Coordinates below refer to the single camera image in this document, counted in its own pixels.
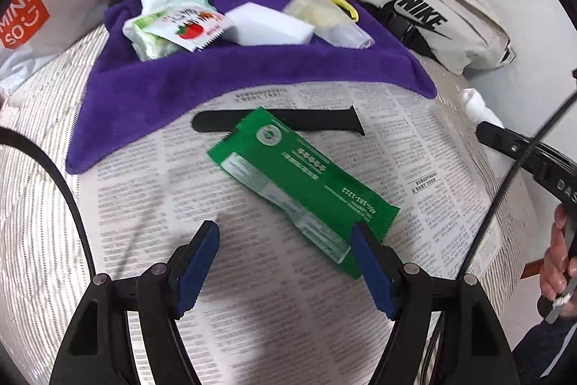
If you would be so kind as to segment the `dark blue sleeve forearm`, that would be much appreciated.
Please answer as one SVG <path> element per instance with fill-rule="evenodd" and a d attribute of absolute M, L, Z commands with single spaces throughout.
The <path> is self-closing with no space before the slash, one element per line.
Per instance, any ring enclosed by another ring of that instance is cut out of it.
<path fill-rule="evenodd" d="M 521 384 L 576 383 L 576 320 L 533 326 L 512 351 Z"/>

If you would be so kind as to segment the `person's right hand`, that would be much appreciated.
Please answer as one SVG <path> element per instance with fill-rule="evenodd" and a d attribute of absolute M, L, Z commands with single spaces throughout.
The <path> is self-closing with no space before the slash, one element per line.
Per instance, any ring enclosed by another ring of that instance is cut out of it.
<path fill-rule="evenodd" d="M 544 254 L 540 269 L 539 283 L 542 295 L 555 301 L 566 288 L 565 275 L 576 276 L 576 258 L 568 257 L 565 243 L 565 225 L 567 215 L 562 205 L 555 208 L 554 222 L 551 228 L 551 243 Z"/>

